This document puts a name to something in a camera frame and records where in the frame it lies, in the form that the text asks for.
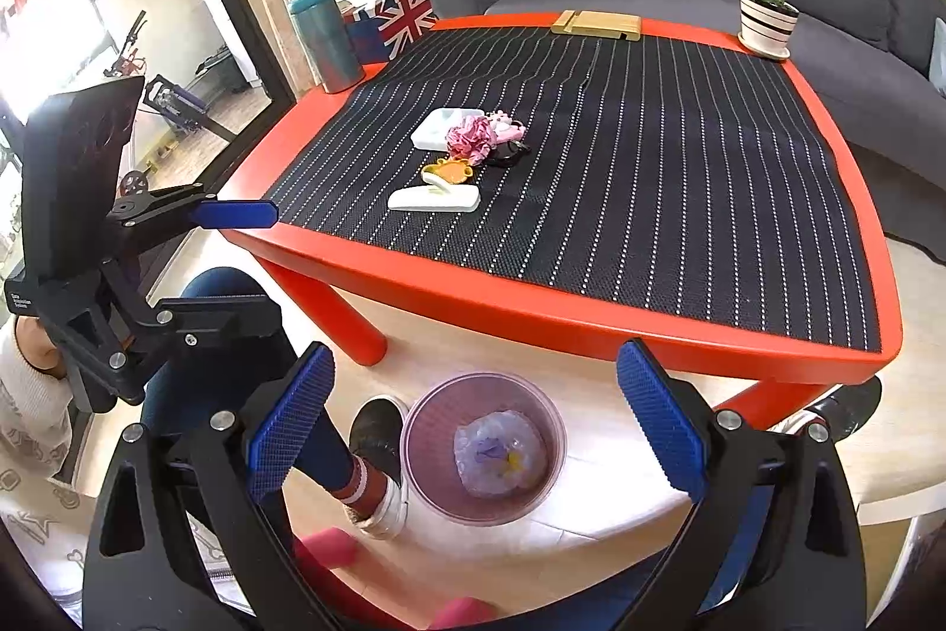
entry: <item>light blue pillow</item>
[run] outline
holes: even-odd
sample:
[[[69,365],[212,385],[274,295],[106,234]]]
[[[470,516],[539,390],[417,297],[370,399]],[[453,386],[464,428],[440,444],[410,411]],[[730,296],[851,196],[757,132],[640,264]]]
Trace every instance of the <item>light blue pillow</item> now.
[[[933,32],[933,57],[930,60],[930,83],[946,97],[946,22],[937,18]]]

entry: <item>potted cactus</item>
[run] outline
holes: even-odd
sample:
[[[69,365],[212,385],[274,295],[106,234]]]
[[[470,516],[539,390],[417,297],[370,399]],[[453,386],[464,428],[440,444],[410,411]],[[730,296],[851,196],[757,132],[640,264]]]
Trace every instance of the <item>potted cactus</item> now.
[[[798,22],[798,9],[785,0],[739,0],[743,29],[739,40],[746,48],[784,60],[789,56],[788,38]]]

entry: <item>pink trash can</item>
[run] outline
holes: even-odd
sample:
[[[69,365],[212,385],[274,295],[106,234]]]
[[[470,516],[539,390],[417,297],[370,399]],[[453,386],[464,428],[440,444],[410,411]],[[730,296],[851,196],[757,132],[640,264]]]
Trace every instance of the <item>pink trash can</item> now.
[[[542,437],[549,460],[545,478],[511,497],[473,497],[460,481],[453,436],[460,426],[504,409],[525,415]],[[401,459],[412,493],[451,521],[473,527],[506,524],[533,511],[552,491],[565,456],[565,423],[552,400],[512,374],[461,374],[441,383],[410,409],[401,435]]]

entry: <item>black striped placemat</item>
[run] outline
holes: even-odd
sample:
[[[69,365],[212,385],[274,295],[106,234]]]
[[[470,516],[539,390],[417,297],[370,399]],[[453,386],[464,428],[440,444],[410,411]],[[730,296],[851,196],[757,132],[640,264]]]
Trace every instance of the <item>black striped placemat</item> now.
[[[532,155],[463,215],[390,212],[434,108],[502,109]],[[834,155],[776,63],[668,38],[425,35],[268,192],[283,222],[566,292],[866,351],[872,284]],[[475,283],[457,287],[475,292]]]

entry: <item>white patterned sweater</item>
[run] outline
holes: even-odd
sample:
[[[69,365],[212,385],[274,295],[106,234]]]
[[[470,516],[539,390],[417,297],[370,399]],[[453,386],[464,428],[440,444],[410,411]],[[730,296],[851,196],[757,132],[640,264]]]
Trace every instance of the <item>white patterned sweater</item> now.
[[[82,574],[96,499],[51,478],[69,451],[72,390],[27,364],[14,322],[0,329],[0,516],[49,594],[82,625]],[[190,522],[216,593],[249,611],[219,541]]]

